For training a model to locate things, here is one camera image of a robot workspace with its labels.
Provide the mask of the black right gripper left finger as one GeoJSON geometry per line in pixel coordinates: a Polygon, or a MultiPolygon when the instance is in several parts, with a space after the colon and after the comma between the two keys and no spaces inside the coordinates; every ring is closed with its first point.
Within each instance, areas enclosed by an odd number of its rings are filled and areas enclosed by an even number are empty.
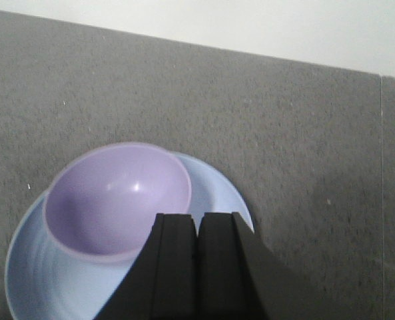
{"type": "Polygon", "coordinates": [[[195,319],[196,245],[190,215],[157,214],[139,256],[96,319],[195,319]]]}

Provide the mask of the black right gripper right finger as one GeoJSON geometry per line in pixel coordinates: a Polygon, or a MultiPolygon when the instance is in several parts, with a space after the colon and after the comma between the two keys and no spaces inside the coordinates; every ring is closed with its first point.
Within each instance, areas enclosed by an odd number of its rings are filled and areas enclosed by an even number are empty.
{"type": "Polygon", "coordinates": [[[198,232],[200,319],[356,319],[283,265],[239,213],[205,213],[198,232]]]}

